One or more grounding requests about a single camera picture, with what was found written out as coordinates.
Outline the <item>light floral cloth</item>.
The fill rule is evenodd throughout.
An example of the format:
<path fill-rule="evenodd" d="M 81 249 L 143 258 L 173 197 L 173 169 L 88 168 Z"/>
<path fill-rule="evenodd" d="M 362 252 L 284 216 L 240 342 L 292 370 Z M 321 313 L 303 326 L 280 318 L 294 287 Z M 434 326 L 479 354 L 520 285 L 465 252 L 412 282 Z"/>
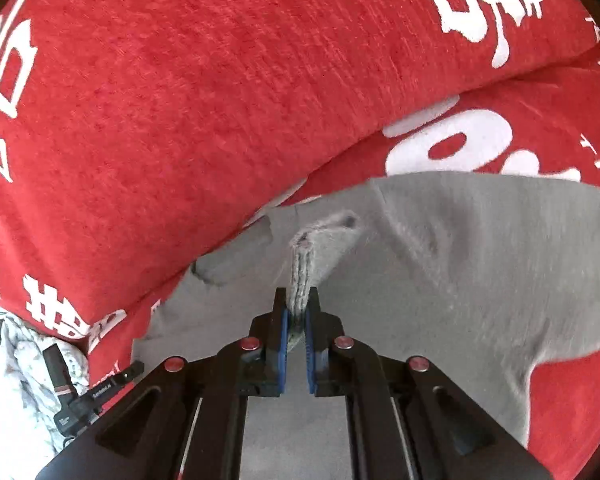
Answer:
<path fill-rule="evenodd" d="M 0 479 L 35 478 L 67 443 L 54 422 L 60 403 L 43 358 L 53 344 L 84 393 L 90 374 L 82 351 L 0 308 Z"/>

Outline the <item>grey knit sweater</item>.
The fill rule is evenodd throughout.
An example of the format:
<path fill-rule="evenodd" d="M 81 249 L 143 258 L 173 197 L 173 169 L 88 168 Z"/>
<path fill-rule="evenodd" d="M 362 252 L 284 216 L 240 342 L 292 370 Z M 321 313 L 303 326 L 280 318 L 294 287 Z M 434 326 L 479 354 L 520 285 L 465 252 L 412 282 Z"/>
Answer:
<path fill-rule="evenodd" d="M 406 174 L 274 209 L 194 263 L 132 355 L 211 356 L 308 286 L 377 352 L 432 359 L 556 478 L 600 445 L 600 188 Z"/>

